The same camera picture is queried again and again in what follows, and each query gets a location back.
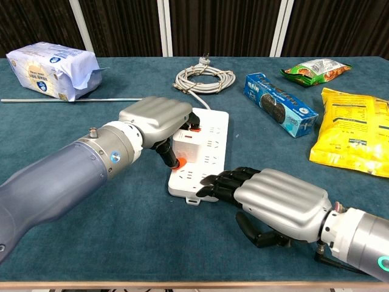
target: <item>power cord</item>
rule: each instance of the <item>power cord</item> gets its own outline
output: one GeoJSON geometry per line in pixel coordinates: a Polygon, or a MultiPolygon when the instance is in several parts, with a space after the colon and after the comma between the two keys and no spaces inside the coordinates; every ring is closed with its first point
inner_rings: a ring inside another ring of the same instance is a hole
{"type": "Polygon", "coordinates": [[[208,110],[210,110],[211,108],[196,93],[219,93],[224,88],[229,87],[235,81],[235,75],[231,70],[222,71],[209,66],[210,63],[211,60],[208,59],[208,55],[206,57],[201,57],[197,65],[190,66],[189,68],[180,71],[180,73],[178,73],[176,76],[176,82],[173,83],[173,86],[175,88],[181,90],[183,93],[191,94],[208,110]],[[188,80],[188,77],[190,77],[191,75],[211,75],[219,77],[219,82],[208,84],[201,82],[192,82],[188,80]]]}

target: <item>power strip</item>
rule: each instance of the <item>power strip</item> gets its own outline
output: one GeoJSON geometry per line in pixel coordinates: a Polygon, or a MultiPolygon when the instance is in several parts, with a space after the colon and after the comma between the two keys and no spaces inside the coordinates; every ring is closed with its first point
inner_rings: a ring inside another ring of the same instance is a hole
{"type": "Polygon", "coordinates": [[[198,206],[201,200],[218,200],[210,196],[198,198],[196,193],[203,187],[203,178],[224,170],[229,114],[201,108],[193,108],[193,112],[200,118],[201,130],[178,130],[173,135],[174,154],[187,163],[172,170],[168,189],[171,195],[184,197],[187,204],[198,206]]]}

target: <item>snack bag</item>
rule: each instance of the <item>snack bag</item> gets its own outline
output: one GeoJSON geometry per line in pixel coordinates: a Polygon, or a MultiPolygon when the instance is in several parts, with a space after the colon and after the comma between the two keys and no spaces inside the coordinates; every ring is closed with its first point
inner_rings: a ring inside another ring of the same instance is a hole
{"type": "Polygon", "coordinates": [[[102,82],[95,54],[40,42],[7,54],[23,87],[73,102],[102,82]]]}
{"type": "Polygon", "coordinates": [[[316,59],[298,64],[281,73],[294,82],[303,86],[312,86],[326,83],[351,69],[350,65],[344,65],[330,59],[316,59]]]}
{"type": "Polygon", "coordinates": [[[325,114],[310,161],[389,177],[389,103],[322,91],[325,114]]]}

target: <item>silver robotic arm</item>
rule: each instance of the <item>silver robotic arm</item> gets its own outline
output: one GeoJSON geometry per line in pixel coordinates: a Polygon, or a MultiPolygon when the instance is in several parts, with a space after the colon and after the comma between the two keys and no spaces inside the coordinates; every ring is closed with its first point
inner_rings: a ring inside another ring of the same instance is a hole
{"type": "Polygon", "coordinates": [[[155,149],[178,167],[170,136],[198,127],[189,103],[147,97],[120,112],[119,121],[25,167],[0,186],[0,262],[40,223],[56,220],[131,165],[143,148],[155,149]]]}
{"type": "Polygon", "coordinates": [[[327,191],[273,169],[239,167],[202,180],[197,196],[215,196],[235,204],[274,231],[261,233],[242,212],[236,220],[246,237],[259,248],[287,246],[292,239],[317,242],[315,259],[389,282],[389,221],[364,211],[334,208],[327,191]],[[349,265],[324,256],[332,255],[349,265]]]}

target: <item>blue-gray robotic arm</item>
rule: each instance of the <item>blue-gray robotic arm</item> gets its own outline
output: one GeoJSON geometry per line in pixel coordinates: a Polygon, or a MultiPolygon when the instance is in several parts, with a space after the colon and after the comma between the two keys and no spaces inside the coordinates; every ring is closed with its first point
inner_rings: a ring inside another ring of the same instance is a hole
{"type": "MultiPolygon", "coordinates": [[[[0,186],[0,262],[40,223],[56,220],[131,165],[143,148],[169,167],[178,161],[169,137],[193,120],[189,103],[147,97],[99,129],[25,167],[0,186]]],[[[198,127],[198,121],[187,125],[198,127]]]]}

